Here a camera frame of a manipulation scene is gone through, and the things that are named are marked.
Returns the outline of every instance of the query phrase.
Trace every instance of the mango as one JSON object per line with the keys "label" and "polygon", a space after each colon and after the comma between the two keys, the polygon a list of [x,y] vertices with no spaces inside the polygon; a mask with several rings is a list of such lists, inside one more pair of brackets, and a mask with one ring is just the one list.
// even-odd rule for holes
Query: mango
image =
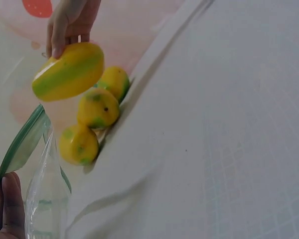
{"label": "mango", "polygon": [[120,104],[130,88],[129,76],[122,68],[111,66],[105,69],[102,77],[94,87],[108,90]]}
{"label": "mango", "polygon": [[103,88],[92,88],[79,102],[77,120],[89,128],[106,128],[114,124],[119,116],[119,102]]}
{"label": "mango", "polygon": [[77,96],[93,87],[104,70],[102,49],[90,42],[66,46],[59,59],[51,57],[32,82],[34,94],[44,102]]}
{"label": "mango", "polygon": [[74,165],[88,165],[99,152],[96,134],[85,125],[77,124],[66,128],[59,140],[62,158]]}

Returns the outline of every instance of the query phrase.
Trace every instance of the clear plastic bag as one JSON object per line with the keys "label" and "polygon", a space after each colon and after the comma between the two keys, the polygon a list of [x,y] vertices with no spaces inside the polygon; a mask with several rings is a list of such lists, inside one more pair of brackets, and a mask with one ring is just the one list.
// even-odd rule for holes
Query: clear plastic bag
{"label": "clear plastic bag", "polygon": [[26,198],[25,233],[27,239],[63,239],[71,188],[59,164],[53,129],[44,137],[46,145]]}

